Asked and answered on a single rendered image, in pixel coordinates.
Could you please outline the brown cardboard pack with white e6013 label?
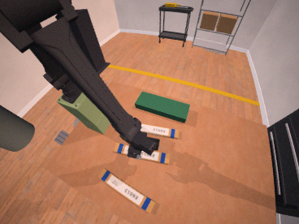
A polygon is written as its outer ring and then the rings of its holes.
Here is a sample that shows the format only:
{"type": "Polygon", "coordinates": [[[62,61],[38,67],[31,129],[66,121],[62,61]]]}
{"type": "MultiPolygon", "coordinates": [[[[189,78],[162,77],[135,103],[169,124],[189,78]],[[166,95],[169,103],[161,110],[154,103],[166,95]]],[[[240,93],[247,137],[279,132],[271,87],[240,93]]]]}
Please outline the brown cardboard pack with white e6013 label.
{"type": "Polygon", "coordinates": [[[154,207],[155,201],[151,200],[149,197],[141,194],[139,191],[133,187],[126,184],[121,179],[117,178],[110,171],[103,168],[102,172],[98,176],[102,181],[110,185],[117,192],[128,198],[131,202],[141,207],[148,213],[151,212],[154,207]]]}

